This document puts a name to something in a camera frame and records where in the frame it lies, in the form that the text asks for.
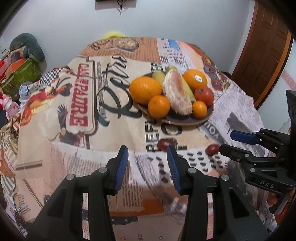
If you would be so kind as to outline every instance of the newspaper print tablecloth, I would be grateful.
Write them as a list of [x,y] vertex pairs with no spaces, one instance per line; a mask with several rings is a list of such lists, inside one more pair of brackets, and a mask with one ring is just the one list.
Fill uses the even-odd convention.
[[[169,64],[181,73],[198,69],[207,77],[215,95],[215,109],[204,124],[171,126],[145,116],[133,105],[130,82],[165,70]],[[257,156],[267,151],[230,139],[232,130],[258,131],[263,127],[261,118],[253,99],[197,46],[156,38],[99,40],[87,46],[68,67],[67,78],[34,93],[22,112],[14,167],[16,186],[6,198],[7,210],[17,213],[16,223],[24,235],[67,174],[91,174],[126,145],[129,164],[122,189],[108,198],[116,239],[177,240],[187,199],[174,190],[166,154],[157,148],[161,138],[177,140],[178,154],[206,175],[218,177],[227,171],[254,207],[258,211],[263,207],[266,195],[243,182],[239,165],[220,154],[205,155],[205,148],[212,143],[246,148]],[[84,200],[83,230],[87,238],[86,195]],[[212,237],[211,195],[208,202],[208,237]]]

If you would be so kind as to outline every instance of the plate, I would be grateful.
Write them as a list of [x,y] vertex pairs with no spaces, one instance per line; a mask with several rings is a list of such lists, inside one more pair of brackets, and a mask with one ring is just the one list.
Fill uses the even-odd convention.
[[[152,77],[152,73],[146,74],[144,76]],[[144,113],[149,115],[148,105],[138,104],[138,107],[141,111],[143,111]],[[205,116],[205,118],[199,119],[199,118],[195,118],[192,114],[191,115],[176,114],[172,109],[170,109],[168,115],[165,118],[161,119],[161,121],[164,123],[168,123],[171,125],[177,125],[177,126],[199,125],[201,123],[206,122],[213,114],[213,111],[214,111],[214,104],[212,104],[207,109],[207,115]]]

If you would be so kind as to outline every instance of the orange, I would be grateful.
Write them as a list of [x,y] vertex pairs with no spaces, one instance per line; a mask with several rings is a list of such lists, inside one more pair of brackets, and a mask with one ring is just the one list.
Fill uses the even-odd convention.
[[192,104],[192,114],[195,118],[205,118],[207,115],[207,106],[204,102],[198,100]]
[[149,114],[155,118],[164,118],[170,110],[170,103],[168,99],[161,95],[156,95],[151,98],[148,104]]
[[189,69],[183,74],[183,78],[194,91],[196,88],[201,86],[207,86],[207,78],[203,72],[196,69]]
[[153,96],[161,95],[161,85],[151,77],[139,77],[134,79],[129,87],[133,100],[139,104],[148,104]]

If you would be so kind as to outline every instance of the brown wooden door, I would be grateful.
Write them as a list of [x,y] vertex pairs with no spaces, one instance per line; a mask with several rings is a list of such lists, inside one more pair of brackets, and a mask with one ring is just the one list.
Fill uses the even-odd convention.
[[257,107],[277,79],[285,62],[291,34],[269,8],[255,4],[253,21],[232,79],[254,98]]

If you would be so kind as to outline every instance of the white wall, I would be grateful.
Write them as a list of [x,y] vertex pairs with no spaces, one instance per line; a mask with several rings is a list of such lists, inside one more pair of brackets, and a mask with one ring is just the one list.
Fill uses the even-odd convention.
[[[290,76],[296,80],[296,41],[294,40],[290,56],[285,65]],[[286,98],[286,90],[290,90],[289,85],[282,77],[279,78],[275,87],[266,98],[258,112],[263,121],[264,127],[274,131],[278,131],[283,124],[288,121],[288,105]]]
[[246,22],[246,26],[245,26],[245,29],[244,29],[244,35],[242,36],[242,40],[241,40],[241,44],[239,46],[239,49],[237,51],[237,54],[234,58],[234,61],[229,69],[229,73],[232,74],[236,65],[237,65],[237,62],[239,61],[239,58],[242,54],[242,51],[244,49],[244,45],[246,43],[246,40],[248,38],[248,35],[249,35],[249,31],[250,31],[250,28],[251,28],[251,24],[252,24],[252,19],[253,19],[253,14],[254,14],[254,8],[255,8],[255,0],[251,0],[250,1],[250,7],[249,7],[249,14],[248,14],[248,17],[247,17],[247,22]]
[[115,8],[96,10],[101,7],[95,0],[28,0],[7,26],[2,41],[9,47],[18,34],[33,34],[49,71],[68,64],[109,31],[164,37],[198,45],[220,70],[228,72],[245,32],[250,1],[137,0],[136,7],[120,15]]

